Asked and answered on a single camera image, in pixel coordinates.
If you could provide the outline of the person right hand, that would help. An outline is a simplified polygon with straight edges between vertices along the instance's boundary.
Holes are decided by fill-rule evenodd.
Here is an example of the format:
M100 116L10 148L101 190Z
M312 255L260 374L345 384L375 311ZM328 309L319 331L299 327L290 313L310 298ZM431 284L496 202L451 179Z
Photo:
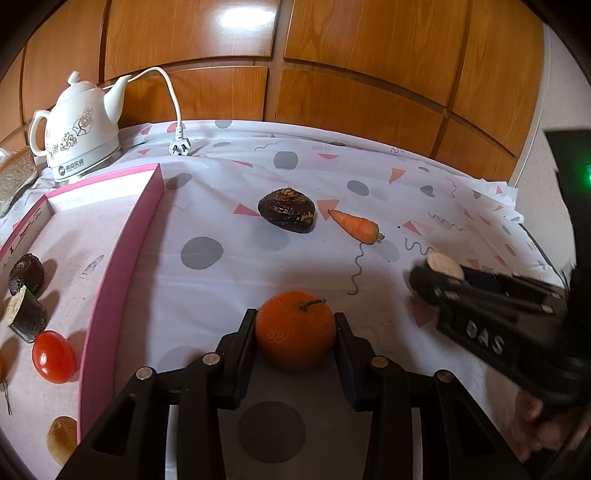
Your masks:
M514 414L507 427L505 439L521 461L543 449L558 451L581 420L579 410L547 416L543 402L524 390L519 390Z

